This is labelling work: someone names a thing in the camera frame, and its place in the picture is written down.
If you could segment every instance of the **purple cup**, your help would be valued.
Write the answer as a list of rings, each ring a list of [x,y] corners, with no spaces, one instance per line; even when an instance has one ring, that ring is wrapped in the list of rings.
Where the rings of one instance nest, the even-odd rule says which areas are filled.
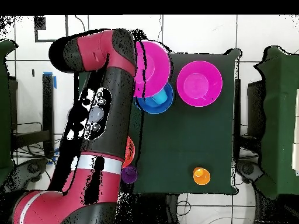
[[[132,184],[137,179],[137,170],[134,166],[128,165],[121,171],[121,179],[126,184]]]

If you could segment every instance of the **robot button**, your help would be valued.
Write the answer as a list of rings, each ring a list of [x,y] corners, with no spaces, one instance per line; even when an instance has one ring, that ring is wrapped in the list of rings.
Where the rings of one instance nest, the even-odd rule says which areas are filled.
[[[100,129],[100,125],[98,123],[95,123],[93,126],[92,126],[92,130],[93,131],[98,131]]]

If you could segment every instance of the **white stripe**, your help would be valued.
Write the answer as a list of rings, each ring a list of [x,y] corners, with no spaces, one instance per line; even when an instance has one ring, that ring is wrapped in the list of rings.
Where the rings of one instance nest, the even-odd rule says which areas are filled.
[[[96,158],[97,156],[94,155],[81,155],[77,168],[93,170]],[[120,174],[121,166],[123,164],[120,160],[115,160],[107,157],[104,157],[104,159],[105,163],[103,172]]]
[[[25,218],[25,215],[26,215],[26,212],[27,210],[29,209],[29,207],[31,206],[31,204],[33,203],[33,201],[38,198],[39,196],[43,195],[44,193],[48,193],[49,191],[42,191],[42,192],[39,192],[37,193],[36,195],[34,195],[28,202],[27,204],[25,205],[25,207],[23,208],[23,211],[21,213],[21,216],[20,216],[20,224],[24,224],[24,218]]]

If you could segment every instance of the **orange cup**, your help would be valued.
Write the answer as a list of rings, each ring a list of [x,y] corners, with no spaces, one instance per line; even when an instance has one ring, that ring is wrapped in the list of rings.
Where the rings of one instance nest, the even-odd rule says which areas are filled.
[[[124,156],[125,156],[124,162],[123,162],[123,165],[121,166],[122,169],[127,167],[128,165],[130,165],[130,163],[132,162],[132,160],[134,159],[134,156],[135,156],[135,146],[129,136],[127,139],[126,152],[125,152]]]
[[[196,184],[204,186],[211,180],[211,175],[208,170],[203,169],[202,167],[197,167],[193,170],[193,180]]]

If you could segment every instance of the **blue bowl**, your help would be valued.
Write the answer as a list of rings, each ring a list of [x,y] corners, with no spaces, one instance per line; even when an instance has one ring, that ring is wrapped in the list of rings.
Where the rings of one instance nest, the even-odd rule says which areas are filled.
[[[139,110],[142,108],[146,113],[159,114],[165,112],[173,102],[173,89],[169,82],[165,85],[164,90],[167,95],[167,100],[162,104],[157,104],[152,97],[138,98],[135,97],[135,105]]]

